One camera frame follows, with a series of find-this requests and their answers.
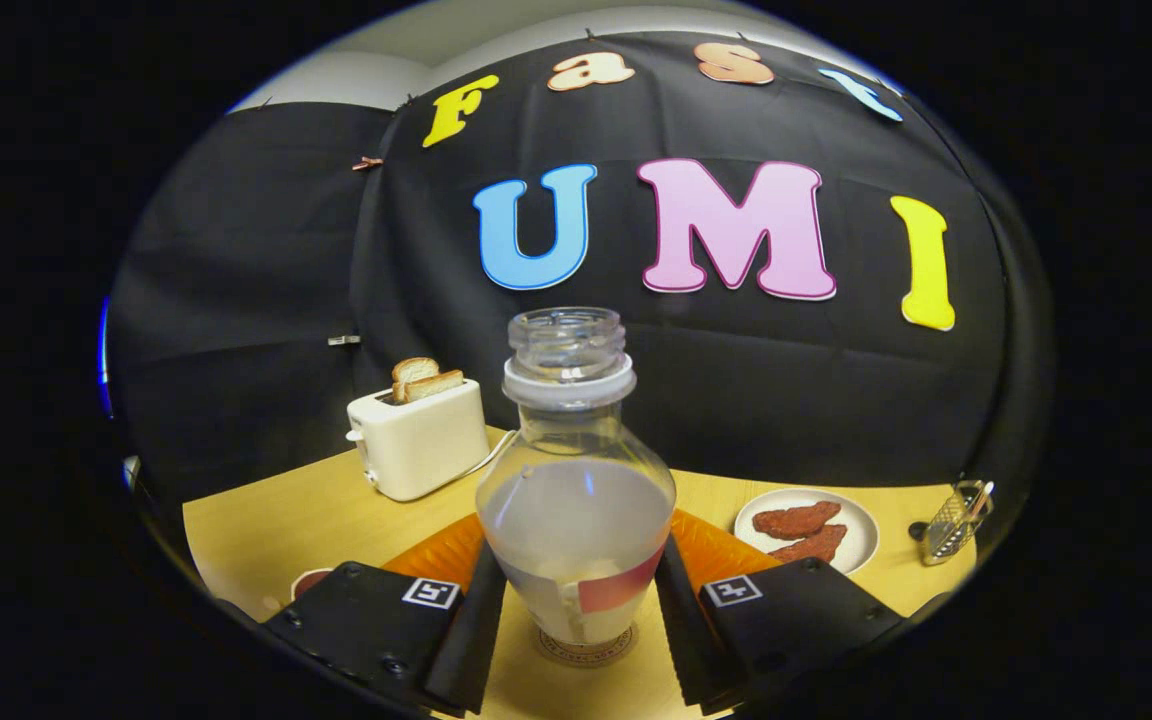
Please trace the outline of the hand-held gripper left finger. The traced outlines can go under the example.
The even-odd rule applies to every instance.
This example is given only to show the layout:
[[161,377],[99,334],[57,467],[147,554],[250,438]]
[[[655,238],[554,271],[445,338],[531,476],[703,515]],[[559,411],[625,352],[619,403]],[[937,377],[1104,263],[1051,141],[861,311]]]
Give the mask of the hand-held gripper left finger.
[[471,511],[380,568],[347,561],[320,573],[264,626],[385,700],[480,714],[505,585]]

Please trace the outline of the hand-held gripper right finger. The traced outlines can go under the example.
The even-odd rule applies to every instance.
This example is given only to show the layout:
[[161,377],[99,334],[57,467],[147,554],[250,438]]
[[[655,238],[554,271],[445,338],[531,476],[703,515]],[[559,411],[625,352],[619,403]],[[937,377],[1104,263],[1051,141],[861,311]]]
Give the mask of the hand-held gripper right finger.
[[908,628],[827,562],[780,562],[673,511],[655,571],[685,705],[768,715],[829,692]]

